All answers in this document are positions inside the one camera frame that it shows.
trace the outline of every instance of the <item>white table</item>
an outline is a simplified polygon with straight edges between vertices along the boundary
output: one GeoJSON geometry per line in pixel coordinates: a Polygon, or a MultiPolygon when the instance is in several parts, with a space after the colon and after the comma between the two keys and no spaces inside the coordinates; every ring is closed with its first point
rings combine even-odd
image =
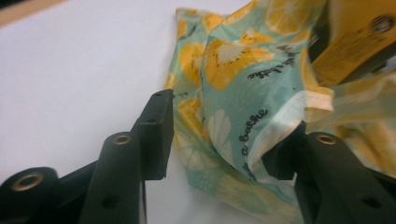
{"type": "MultiPolygon", "coordinates": [[[[234,12],[248,0],[70,0],[0,27],[0,182],[31,167],[58,176],[97,160],[166,80],[176,7],[234,12]]],[[[262,223],[187,184],[172,151],[148,182],[148,223],[262,223]]]]}

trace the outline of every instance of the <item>yellow label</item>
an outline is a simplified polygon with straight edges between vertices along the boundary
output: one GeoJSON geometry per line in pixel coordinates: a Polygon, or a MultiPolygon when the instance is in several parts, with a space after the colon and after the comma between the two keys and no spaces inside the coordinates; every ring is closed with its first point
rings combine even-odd
{"type": "Polygon", "coordinates": [[[339,84],[396,41],[395,0],[331,0],[331,41],[313,62],[320,86],[339,84]]]}

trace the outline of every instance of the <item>crumpled fabric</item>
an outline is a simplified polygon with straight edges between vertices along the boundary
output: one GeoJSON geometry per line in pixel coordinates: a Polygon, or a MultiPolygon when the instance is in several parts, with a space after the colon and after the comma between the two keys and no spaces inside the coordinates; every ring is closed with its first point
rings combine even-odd
{"type": "Polygon", "coordinates": [[[269,176],[262,155],[302,120],[310,131],[331,122],[334,90],[318,85],[307,55],[324,4],[254,0],[231,15],[177,9],[165,88],[174,89],[174,142],[189,184],[267,223],[303,219],[293,181],[269,176]]]}

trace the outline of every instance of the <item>white surface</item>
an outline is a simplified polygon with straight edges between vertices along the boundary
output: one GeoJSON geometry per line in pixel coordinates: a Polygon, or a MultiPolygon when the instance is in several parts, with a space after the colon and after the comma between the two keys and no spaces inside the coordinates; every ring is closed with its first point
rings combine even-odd
{"type": "MultiPolygon", "coordinates": [[[[163,88],[176,7],[234,12],[248,0],[71,0],[0,27],[0,182],[97,160],[163,88]]],[[[176,152],[148,182],[148,223],[260,223],[188,186],[176,152]]]]}

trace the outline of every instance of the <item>metal grommet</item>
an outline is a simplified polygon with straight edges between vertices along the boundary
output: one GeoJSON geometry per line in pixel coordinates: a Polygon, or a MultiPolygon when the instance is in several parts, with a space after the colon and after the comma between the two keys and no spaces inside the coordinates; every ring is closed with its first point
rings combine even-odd
{"type": "Polygon", "coordinates": [[[131,136],[123,134],[123,135],[119,135],[116,138],[114,138],[113,143],[115,145],[119,145],[120,146],[120,145],[124,145],[124,144],[127,144],[127,143],[131,142],[131,140],[132,140],[131,136]]]}
{"type": "Polygon", "coordinates": [[[44,176],[42,174],[40,174],[39,172],[33,172],[29,175],[24,175],[23,177],[19,178],[17,181],[15,181],[11,188],[15,191],[32,189],[39,183],[41,183],[43,179],[44,176]]]}
{"type": "Polygon", "coordinates": [[[334,138],[326,134],[317,135],[317,140],[326,145],[335,145],[335,143],[337,143],[334,138]]]}

